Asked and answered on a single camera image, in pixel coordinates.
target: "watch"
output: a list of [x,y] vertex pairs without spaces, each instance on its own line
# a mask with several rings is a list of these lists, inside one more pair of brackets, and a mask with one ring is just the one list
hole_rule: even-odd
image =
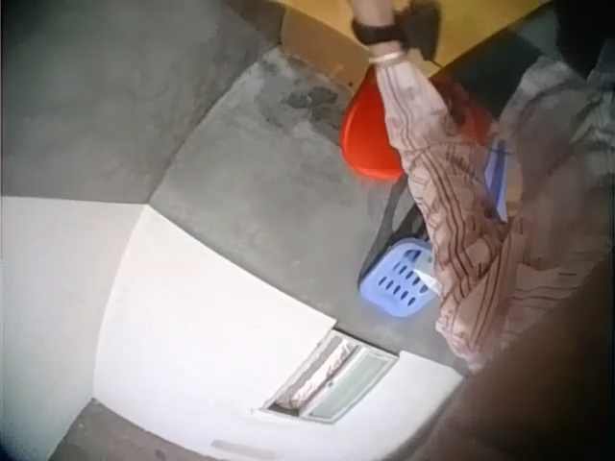
[[367,26],[353,19],[351,27],[358,42],[365,46],[377,45],[388,41],[405,41],[404,31],[397,21],[388,26]]

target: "yellow table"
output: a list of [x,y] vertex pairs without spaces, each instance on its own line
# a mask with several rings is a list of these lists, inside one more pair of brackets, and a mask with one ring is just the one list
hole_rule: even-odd
[[[283,47],[348,88],[357,87],[368,57],[352,34],[353,16],[347,0],[278,1],[287,7]],[[401,9],[408,1],[394,3]],[[442,23],[434,63],[424,62],[418,54],[411,58],[430,76],[542,3],[544,0],[440,0]]]

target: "window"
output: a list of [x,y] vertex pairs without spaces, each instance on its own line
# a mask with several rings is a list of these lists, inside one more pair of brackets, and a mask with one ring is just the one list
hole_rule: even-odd
[[333,424],[381,380],[397,357],[331,331],[264,411]]

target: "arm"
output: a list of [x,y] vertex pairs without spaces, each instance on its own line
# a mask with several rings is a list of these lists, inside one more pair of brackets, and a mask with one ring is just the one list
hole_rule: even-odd
[[[351,5],[363,24],[381,26],[393,20],[390,0],[351,0]],[[375,57],[400,50],[396,42],[370,49]],[[492,218],[486,196],[486,152],[455,136],[446,105],[408,60],[379,65],[377,78],[389,140],[402,156],[410,193],[425,216],[433,246],[442,285],[437,328],[453,351],[477,368],[489,346],[489,332],[499,319],[504,321],[494,310],[500,305],[502,278],[511,277],[501,252],[504,225]]]

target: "bracelet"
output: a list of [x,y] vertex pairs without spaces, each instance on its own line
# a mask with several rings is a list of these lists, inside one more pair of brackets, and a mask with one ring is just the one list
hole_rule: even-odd
[[393,61],[398,61],[401,58],[405,58],[405,57],[406,57],[405,51],[394,51],[393,53],[387,53],[386,55],[376,56],[375,58],[370,58],[369,62],[370,64],[383,65],[383,64],[389,64]]

